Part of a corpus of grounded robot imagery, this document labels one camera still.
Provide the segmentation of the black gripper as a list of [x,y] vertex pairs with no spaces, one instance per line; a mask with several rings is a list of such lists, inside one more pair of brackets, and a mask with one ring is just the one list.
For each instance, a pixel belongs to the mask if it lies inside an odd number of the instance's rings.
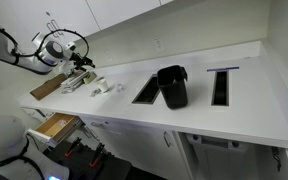
[[93,61],[90,58],[81,56],[79,53],[73,53],[70,57],[70,60],[74,62],[76,70],[85,71],[85,66],[95,68]]

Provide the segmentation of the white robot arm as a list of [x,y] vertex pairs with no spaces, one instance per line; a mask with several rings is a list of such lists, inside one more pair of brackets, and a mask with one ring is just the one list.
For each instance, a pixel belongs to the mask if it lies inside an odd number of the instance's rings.
[[[69,63],[73,69],[80,69],[93,64],[87,56],[76,53],[72,45],[63,46],[48,34],[36,34],[33,42],[37,46],[34,53],[19,53],[17,41],[0,25],[0,61],[41,75],[57,65]],[[8,180],[68,180],[70,170],[30,143],[21,119],[0,115],[0,176]]]

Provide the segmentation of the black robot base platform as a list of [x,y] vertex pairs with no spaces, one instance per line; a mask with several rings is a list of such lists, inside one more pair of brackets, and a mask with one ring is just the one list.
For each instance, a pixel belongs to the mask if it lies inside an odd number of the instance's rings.
[[101,153],[94,168],[89,166],[95,151],[79,143],[70,157],[65,157],[72,144],[63,141],[53,148],[47,157],[69,169],[69,180],[126,180],[131,169],[128,161]]

